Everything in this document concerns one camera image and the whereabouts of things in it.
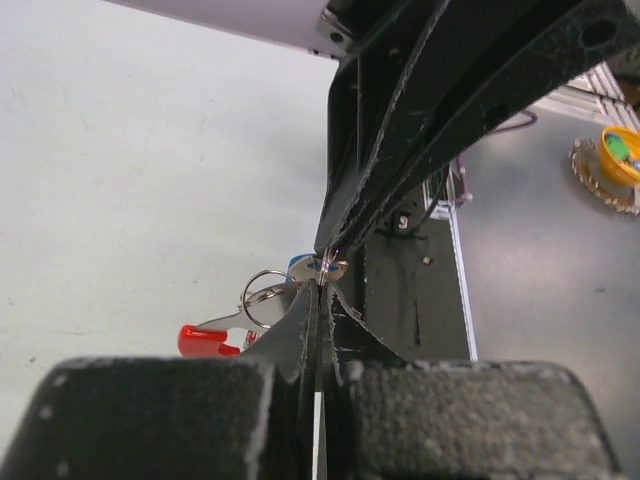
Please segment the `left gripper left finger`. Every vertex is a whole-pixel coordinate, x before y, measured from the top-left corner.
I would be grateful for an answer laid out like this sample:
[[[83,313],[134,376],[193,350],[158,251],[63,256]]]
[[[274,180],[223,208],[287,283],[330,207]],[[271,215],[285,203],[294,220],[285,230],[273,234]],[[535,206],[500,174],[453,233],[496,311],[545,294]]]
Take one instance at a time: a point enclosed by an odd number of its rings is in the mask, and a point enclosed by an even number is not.
[[[78,357],[42,380],[5,479],[308,479],[318,289],[234,358]]]

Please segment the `yellow bowl on saw blade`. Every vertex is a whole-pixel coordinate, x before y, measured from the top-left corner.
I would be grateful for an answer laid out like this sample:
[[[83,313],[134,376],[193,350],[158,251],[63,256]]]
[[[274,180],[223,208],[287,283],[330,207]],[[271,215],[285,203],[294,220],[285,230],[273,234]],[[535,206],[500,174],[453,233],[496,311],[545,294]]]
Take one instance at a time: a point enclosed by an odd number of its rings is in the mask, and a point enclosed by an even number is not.
[[[608,126],[597,140],[577,139],[569,153],[580,183],[606,207],[639,215],[639,133]]]

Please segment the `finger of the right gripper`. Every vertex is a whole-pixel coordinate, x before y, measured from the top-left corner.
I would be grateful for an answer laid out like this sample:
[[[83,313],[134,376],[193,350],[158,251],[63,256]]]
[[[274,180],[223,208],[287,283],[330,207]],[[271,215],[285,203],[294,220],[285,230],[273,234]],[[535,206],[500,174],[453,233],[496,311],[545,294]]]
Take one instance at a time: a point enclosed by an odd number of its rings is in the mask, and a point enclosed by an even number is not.
[[[356,1],[328,97],[314,248],[358,245],[407,193],[519,103],[481,90],[555,20],[545,1]]]
[[[395,1],[339,63],[339,251],[524,107],[639,39],[635,1]]]

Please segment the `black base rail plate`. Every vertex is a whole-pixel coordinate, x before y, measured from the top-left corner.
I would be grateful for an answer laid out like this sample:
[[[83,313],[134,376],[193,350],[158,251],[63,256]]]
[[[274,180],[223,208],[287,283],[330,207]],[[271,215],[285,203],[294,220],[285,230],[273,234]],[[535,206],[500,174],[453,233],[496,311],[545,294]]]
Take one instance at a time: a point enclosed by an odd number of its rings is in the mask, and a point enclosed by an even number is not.
[[[448,170],[442,168],[436,174]],[[351,259],[343,290],[368,329],[409,360],[438,359],[427,351],[427,280],[422,258],[428,248],[422,224],[429,216],[423,184],[416,187],[368,237]]]

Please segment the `key with blue white tag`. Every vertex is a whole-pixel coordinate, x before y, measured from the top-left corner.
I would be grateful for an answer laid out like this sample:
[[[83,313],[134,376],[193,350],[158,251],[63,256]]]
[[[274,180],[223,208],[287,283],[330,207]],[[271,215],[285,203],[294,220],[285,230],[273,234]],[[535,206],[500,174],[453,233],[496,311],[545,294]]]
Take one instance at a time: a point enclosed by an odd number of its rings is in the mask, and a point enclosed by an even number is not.
[[[316,258],[313,254],[302,254],[293,257],[288,264],[285,279],[286,283],[304,282],[316,278],[320,273],[322,259]],[[341,260],[329,266],[327,279],[330,281],[340,280],[348,270],[348,262]]]

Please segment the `red handled keyring holder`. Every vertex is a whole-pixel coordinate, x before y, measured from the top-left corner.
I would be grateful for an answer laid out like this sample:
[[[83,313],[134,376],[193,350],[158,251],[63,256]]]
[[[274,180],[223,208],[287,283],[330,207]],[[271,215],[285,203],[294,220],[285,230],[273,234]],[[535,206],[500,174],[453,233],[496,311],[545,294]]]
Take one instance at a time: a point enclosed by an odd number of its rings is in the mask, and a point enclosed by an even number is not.
[[[282,277],[284,281],[250,292],[250,287],[265,276]],[[179,353],[185,358],[238,356],[284,317],[301,286],[302,281],[285,272],[259,271],[245,284],[235,313],[181,328],[177,339]],[[228,342],[233,329],[246,331],[242,348]]]

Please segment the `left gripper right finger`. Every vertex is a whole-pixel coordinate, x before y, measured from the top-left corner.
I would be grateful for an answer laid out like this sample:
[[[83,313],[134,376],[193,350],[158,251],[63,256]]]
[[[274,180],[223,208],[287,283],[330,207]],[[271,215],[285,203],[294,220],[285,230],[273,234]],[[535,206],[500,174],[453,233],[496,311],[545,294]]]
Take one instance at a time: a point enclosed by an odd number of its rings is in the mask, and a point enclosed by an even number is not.
[[[332,479],[621,479],[591,396],[530,361],[407,360],[323,290]]]

